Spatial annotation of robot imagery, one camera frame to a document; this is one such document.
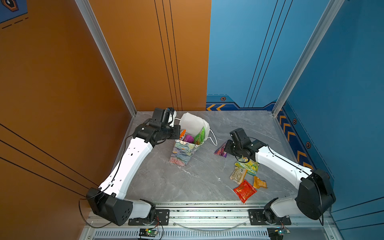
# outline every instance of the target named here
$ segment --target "mounting plate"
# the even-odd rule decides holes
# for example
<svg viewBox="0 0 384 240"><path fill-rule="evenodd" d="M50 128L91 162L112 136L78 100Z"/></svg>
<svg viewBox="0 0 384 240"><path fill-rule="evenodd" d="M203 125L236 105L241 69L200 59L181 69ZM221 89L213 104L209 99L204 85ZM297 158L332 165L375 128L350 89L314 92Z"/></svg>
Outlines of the mounting plate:
<svg viewBox="0 0 384 240"><path fill-rule="evenodd" d="M169 209L156 209L156 216L163 226L167 226L169 222ZM128 219L129 226L154 226L157 222L153 221L150 225L144 224L141 218Z"/></svg>
<svg viewBox="0 0 384 240"><path fill-rule="evenodd" d="M263 214L264 209L248 209L249 220L251 225L277 225L280 226L280 223L270 224L266 221L266 218ZM282 222L284 225L291 225L291 219L289 217L282 217Z"/></svg>

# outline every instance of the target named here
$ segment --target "orange wall panel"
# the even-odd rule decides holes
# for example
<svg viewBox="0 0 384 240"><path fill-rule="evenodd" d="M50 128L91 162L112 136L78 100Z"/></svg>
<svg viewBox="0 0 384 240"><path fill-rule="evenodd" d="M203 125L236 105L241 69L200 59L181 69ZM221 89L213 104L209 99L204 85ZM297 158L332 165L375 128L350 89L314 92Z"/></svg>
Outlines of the orange wall panel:
<svg viewBox="0 0 384 240"><path fill-rule="evenodd" d="M138 111L205 109L211 1L90 3Z"/></svg>
<svg viewBox="0 0 384 240"><path fill-rule="evenodd" d="M0 28L0 123L96 185L2 126L0 140L86 187L3 142L0 157L84 195L110 173L131 116L75 1L27 4L28 18ZM0 181L0 239L79 237L81 196L3 159Z"/></svg>

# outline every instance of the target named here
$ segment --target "vent grille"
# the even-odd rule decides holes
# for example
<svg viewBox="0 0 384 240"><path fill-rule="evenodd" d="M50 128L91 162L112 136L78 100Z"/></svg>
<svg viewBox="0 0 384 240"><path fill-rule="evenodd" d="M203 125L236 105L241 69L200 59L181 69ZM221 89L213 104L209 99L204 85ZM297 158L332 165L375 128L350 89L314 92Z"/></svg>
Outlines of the vent grille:
<svg viewBox="0 0 384 240"><path fill-rule="evenodd" d="M137 239L139 229L122 230L121 228L110 228L109 230L98 229L94 233L94 238L118 238L118 239ZM190 231L186 229L173 228L164 231L162 239L270 239L266 228L247 228L235 229L228 232L216 231Z"/></svg>

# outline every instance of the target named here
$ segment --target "robotic arm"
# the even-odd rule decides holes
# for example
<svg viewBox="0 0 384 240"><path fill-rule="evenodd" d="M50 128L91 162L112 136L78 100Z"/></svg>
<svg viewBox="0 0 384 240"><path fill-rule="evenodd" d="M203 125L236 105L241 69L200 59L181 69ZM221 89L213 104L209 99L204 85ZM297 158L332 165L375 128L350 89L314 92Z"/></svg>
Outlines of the robotic arm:
<svg viewBox="0 0 384 240"><path fill-rule="evenodd" d="M297 197L275 198L264 206L264 217L269 224L300 213L317 220L336 201L329 176L323 170L303 167L257 139L251 142L242 128L230 132L230 135L232 140L227 141L225 152L266 165L298 189Z"/></svg>
<svg viewBox="0 0 384 240"><path fill-rule="evenodd" d="M156 108L152 118L136 127L128 149L118 165L98 189L90 188L87 200L92 211L121 226L129 218L142 218L151 223L155 205L146 200L124 200L133 176L153 147L166 139L179 139L180 125L174 125L176 111Z"/></svg>

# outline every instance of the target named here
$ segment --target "purple snack package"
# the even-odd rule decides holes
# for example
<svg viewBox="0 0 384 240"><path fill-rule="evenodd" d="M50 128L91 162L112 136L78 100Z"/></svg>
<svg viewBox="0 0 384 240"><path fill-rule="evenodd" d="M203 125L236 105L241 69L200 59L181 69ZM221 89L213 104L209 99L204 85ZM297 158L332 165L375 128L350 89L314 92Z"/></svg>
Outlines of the purple snack package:
<svg viewBox="0 0 384 240"><path fill-rule="evenodd" d="M221 145L221 147L219 147L215 152L214 154L216 155L220 155L222 157L227 157L227 153L224 152L224 148L225 148L225 145L227 144L227 142L223 143L223 145Z"/></svg>
<svg viewBox="0 0 384 240"><path fill-rule="evenodd" d="M184 142L189 142L189 143L193 143L194 141L194 137L192 137L191 135L189 134L186 134L184 139L183 139Z"/></svg>

